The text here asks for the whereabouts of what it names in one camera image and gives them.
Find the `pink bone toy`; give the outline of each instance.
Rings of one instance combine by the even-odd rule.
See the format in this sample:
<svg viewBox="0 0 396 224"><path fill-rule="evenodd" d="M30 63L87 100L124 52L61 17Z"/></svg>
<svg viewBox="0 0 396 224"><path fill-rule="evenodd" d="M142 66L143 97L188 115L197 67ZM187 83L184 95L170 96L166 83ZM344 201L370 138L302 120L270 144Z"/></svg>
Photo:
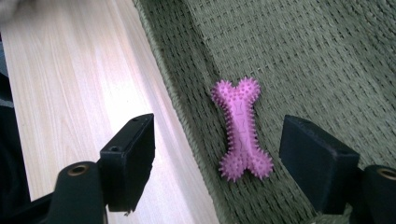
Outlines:
<svg viewBox="0 0 396 224"><path fill-rule="evenodd" d="M221 176L235 180L249 169L259 179L273 171L272 159L259 147L254 125L253 103L260 86L253 78L242 79L235 88L220 81L212 90L212 100L225 111L229 151L220 162Z"/></svg>

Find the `spiky dog chew toy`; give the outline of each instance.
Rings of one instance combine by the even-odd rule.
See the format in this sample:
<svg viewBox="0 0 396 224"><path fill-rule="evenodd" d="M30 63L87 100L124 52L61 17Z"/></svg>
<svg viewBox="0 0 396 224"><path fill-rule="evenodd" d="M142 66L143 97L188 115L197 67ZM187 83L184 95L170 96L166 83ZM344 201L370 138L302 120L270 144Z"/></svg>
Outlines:
<svg viewBox="0 0 396 224"><path fill-rule="evenodd" d="M242 79L237 87L220 81L212 90L212 100L225 111L229 151L220 162L221 176L236 181L245 169L259 179L273 170L272 159L264 153L257 140L253 103L260 94L260 86L253 78Z"/></svg>

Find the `green textured fabric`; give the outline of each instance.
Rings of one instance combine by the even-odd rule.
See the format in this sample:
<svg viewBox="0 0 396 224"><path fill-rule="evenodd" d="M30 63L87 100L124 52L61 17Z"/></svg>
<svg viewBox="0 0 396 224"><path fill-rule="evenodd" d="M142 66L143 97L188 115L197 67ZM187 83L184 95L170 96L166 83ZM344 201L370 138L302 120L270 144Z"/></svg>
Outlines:
<svg viewBox="0 0 396 224"><path fill-rule="evenodd" d="M286 114L310 119L361 154L396 167L395 2L134 0L221 223L347 223L314 212L279 157ZM219 175L227 151L221 80L255 77L262 148L275 172Z"/></svg>

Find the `woven rug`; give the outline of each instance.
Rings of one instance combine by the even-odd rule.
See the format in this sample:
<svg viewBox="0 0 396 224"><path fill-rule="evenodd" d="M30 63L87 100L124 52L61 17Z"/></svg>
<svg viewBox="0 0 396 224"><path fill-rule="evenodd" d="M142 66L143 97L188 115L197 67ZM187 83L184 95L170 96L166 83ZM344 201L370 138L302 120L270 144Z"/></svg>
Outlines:
<svg viewBox="0 0 396 224"><path fill-rule="evenodd" d="M395 2L373 0L134 0L174 109L221 223L347 223L315 213L278 157L286 114L310 119L361 154L360 167L396 167ZM221 80L254 77L262 148L275 172L236 183Z"/></svg>

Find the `wooden table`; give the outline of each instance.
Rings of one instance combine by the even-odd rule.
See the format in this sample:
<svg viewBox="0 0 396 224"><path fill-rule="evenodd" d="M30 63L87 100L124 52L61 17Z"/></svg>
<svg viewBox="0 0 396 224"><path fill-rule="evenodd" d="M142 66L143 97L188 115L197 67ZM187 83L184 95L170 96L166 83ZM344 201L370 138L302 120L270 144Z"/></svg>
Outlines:
<svg viewBox="0 0 396 224"><path fill-rule="evenodd" d="M132 0L28 0L1 33L32 200L154 113L150 180L136 211L109 223L218 222Z"/></svg>

